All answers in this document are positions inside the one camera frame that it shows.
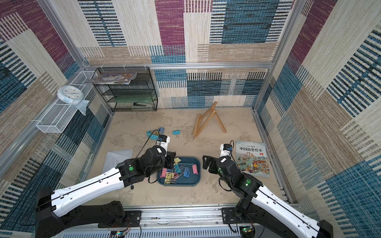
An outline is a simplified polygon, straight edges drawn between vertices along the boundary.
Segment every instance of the striped wallpaper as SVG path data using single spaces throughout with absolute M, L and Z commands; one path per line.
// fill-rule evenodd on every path
M 2 154 L 79 67 L 36 0 L 0 6 Z M 86 116 L 78 111 L 62 134 L 39 132 L 0 178 L 0 237 L 34 237 L 34 226 L 21 225 L 34 223 L 33 213 L 21 219 L 39 188 L 67 187 L 85 175 L 109 118 L 93 89 L 86 99 Z
M 380 237 L 381 4 L 307 0 L 258 114 L 306 214 Z
M 90 65 L 123 65 L 272 61 L 294 0 L 51 3 Z M 251 107 L 267 69 L 152 72 L 158 107 Z

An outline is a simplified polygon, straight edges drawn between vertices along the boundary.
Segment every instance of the black cable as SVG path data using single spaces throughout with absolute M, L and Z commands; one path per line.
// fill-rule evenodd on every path
M 137 223 L 136 221 L 134 221 L 134 220 L 131 220 L 130 221 L 130 223 L 131 222 L 135 222 L 138 226 L 139 226 L 139 228 L 140 228 L 140 236 L 139 236 L 139 238 L 142 236 L 142 227 L 140 226 L 140 224 L 139 223 Z
M 231 192 L 231 191 L 232 191 L 231 189 L 230 189 L 230 190 L 224 189 L 224 188 L 221 186 L 221 177 L 219 177 L 219 179 L 218 179 L 218 184 L 219 184 L 219 186 L 220 186 L 223 190 L 225 190 L 225 191 L 227 191 L 227 192 Z
M 228 219 L 227 224 L 229 225 L 229 228 L 230 228 L 230 230 L 231 230 L 232 232 L 237 233 L 237 231 L 236 231 L 236 230 L 233 230 L 233 228 L 230 226 L 229 219 Z
M 151 135 L 152 135 L 155 131 L 157 131 L 157 132 L 159 133 L 158 130 L 153 130 L 153 131 L 151 132 Z M 144 143 L 142 149 L 139 151 L 139 153 L 136 155 L 136 157 L 131 161 L 131 163 L 130 163 L 128 166 L 126 166 L 124 169 L 122 169 L 122 170 L 116 172 L 115 174 L 112 174 L 112 175 L 109 175 L 109 176 L 107 176 L 107 177 L 105 177 L 105 178 L 102 178 L 102 180 L 104 180 L 104 179 L 108 179 L 109 177 L 114 176 L 114 175 L 116 175 L 116 174 L 122 172 L 122 171 L 125 170 L 126 168 L 130 167 L 131 164 L 137 159 L 137 157 L 140 155 L 140 153 L 142 152 L 142 150 L 143 150 L 144 147 L 146 146 L 148 140 L 151 138 L 151 135 L 149 135 L 149 137 L 148 137 L 148 139 L 146 140 L 146 142 Z M 95 184 L 95 183 L 98 183 L 98 182 L 99 182 L 99 180 L 97 180 L 97 181 L 95 181 L 95 182 L 92 182 L 92 183 L 90 183 L 90 184 L 86 184 L 85 186 L 82 186 L 82 187 L 80 187 L 80 188 L 74 189 L 73 191 L 69 191 L 69 192 L 63 194 L 62 196 L 69 195 L 69 194 L 72 193 L 72 192 L 75 192 L 75 191 L 77 191 L 77 190 L 79 190 L 79 189 L 81 189 L 81 188 L 90 186 L 91 184 Z M 57 199 L 57 198 L 60 198 L 60 197 L 61 197 L 61 196 L 58 196 L 58 197 L 56 197 L 56 198 L 53 198 L 53 199 L 51 199 L 51 200 L 49 200 L 49 201 L 47 201 L 47 202 L 45 202 L 45 203 L 43 203 L 43 204 L 37 206 L 36 208 L 34 208 L 34 209 L 31 210 L 30 212 L 28 212 L 26 215 L 28 215 L 28 214 L 30 214 L 31 212 L 35 211 L 37 208 L 39 208 L 39 207 L 41 207 L 41 206 L 43 206 L 43 205 L 45 205 L 45 204 L 47 204 L 47 203 L 49 203 L 49 202 L 51 202 L 51 201 Z M 32 226 L 32 225 L 35 225 L 35 224 L 28 224 L 28 225 L 25 225 L 25 224 L 21 224 L 21 223 L 20 223 L 20 225 L 22 225 L 22 226 Z
M 234 157 L 233 157 L 233 155 L 232 155 L 232 152 L 233 152 L 233 148 L 234 148 L 234 140 L 231 140 L 230 142 L 229 142 L 229 144 L 231 145 L 232 144 L 232 142 L 233 142 L 233 145 L 232 145 L 232 150 L 230 151 L 230 157 L 232 157 L 233 158 L 233 160 L 234 160 L 234 162 L 235 162 L 235 159 L 234 159 Z
M 263 227 L 262 233 L 257 238 L 260 238 L 262 236 L 264 230 L 265 230 L 265 227 Z
M 154 182 L 151 183 L 151 182 L 149 182 L 149 178 L 150 178 L 150 177 L 151 177 L 151 176 L 148 177 L 148 183 L 149 183 L 149 184 L 153 184 L 153 183 L 157 182 L 157 181 L 159 180 L 159 178 L 160 178 L 160 177 L 157 178 Z

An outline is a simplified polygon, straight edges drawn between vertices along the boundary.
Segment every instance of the book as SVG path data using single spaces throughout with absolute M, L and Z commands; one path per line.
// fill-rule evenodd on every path
M 86 83 L 97 83 L 97 84 L 123 84 L 128 85 L 135 79 L 137 73 L 106 73 L 101 74 L 98 77 L 94 77 L 86 80 Z
M 253 176 L 270 177 L 265 143 L 236 141 L 235 156 L 242 172 Z

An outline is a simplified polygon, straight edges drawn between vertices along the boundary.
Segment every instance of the concrete floor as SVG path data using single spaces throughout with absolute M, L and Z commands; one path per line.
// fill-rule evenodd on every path
M 234 141 L 262 142 L 250 108 L 216 108 L 227 133 L 223 133 L 213 117 L 197 138 L 193 138 L 193 128 L 197 114 L 207 109 L 163 109 L 157 112 L 117 112 L 106 134 L 95 160 L 89 178 L 102 173 L 106 153 L 111 150 L 133 149 L 133 158 L 147 139 L 146 131 L 165 128 L 164 134 L 171 137 L 169 151 L 177 156 L 192 156 L 201 161 L 202 156 L 219 157 L 220 144 Z M 172 131 L 181 130 L 176 139 Z M 149 140 L 141 155 L 155 144 Z M 237 203 L 239 198 L 233 192 L 226 192 L 218 185 L 218 176 L 201 169 L 201 181 L 194 187 L 167 187 L 159 183 L 143 182 L 99 196 L 86 205 L 106 204 L 121 201 L 124 206 L 174 205 L 174 204 L 220 204 Z M 278 197 L 281 196 L 275 175 L 270 165 L 270 177 L 257 177 Z M 221 185 L 229 188 L 223 181 Z

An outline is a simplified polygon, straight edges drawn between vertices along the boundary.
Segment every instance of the wire shelf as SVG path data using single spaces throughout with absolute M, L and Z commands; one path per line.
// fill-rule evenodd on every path
M 97 68 L 94 75 L 112 74 L 112 73 L 137 73 L 136 78 L 133 79 L 128 85 L 121 84 L 94 84 L 95 88 L 102 95 L 103 99 L 107 102 L 112 112 L 143 112 L 143 111 L 156 111 L 157 110 L 157 94 L 152 80 L 151 73 L 148 67 L 106 67 Z M 131 96 L 130 100 L 136 100 L 135 103 L 144 102 L 151 104 L 152 107 L 142 108 L 136 107 L 133 102 L 123 102 L 117 100 L 124 96 Z
M 93 88 L 91 83 L 85 83 L 85 81 L 93 75 L 94 71 L 84 70 L 70 84 L 82 91 L 84 99 Z M 70 107 L 70 105 L 57 99 L 37 123 L 37 128 L 43 133 L 62 133 L 78 110 L 76 107 Z

